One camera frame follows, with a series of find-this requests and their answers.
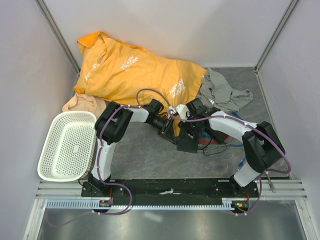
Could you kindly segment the black network switch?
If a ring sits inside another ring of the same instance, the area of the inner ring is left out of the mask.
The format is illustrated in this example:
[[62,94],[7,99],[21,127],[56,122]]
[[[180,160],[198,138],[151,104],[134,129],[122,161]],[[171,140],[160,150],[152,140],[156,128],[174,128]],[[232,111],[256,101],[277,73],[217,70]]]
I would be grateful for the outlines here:
[[196,154],[198,152],[199,134],[200,131],[198,129],[181,127],[177,141],[177,150]]

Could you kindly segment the orange printed t-shirt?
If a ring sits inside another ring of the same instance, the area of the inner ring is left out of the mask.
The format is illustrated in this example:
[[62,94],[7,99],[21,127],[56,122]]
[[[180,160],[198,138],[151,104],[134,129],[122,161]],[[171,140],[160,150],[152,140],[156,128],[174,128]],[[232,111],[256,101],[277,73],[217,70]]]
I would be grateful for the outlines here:
[[164,109],[197,97],[206,69],[190,61],[168,59],[141,47],[112,39],[100,31],[77,41],[83,56],[74,90],[121,105],[148,105],[155,99]]

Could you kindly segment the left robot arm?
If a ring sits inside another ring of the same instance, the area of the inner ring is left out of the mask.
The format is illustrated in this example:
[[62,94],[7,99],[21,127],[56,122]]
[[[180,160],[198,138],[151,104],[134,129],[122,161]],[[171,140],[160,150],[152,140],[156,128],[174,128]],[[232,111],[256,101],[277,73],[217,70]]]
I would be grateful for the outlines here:
[[152,99],[144,106],[129,106],[110,102],[95,123],[98,140],[97,153],[88,182],[92,191],[99,197],[106,196],[110,191],[108,181],[111,177],[111,163],[117,143],[123,138],[129,123],[147,123],[158,130],[158,135],[165,140],[177,144],[173,120],[162,118],[162,103]]

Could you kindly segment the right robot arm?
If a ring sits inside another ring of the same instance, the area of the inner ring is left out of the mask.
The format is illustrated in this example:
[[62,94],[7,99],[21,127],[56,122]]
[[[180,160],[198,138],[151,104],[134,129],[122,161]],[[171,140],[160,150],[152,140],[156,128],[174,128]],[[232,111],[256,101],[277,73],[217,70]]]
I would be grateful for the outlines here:
[[246,162],[231,177],[229,184],[229,191],[235,197],[242,196],[247,185],[270,170],[277,161],[287,159],[285,149],[269,122],[241,120],[216,107],[207,108],[198,98],[186,105],[178,105],[172,114],[179,117],[180,129],[192,137],[198,135],[193,129],[200,126],[242,143]]

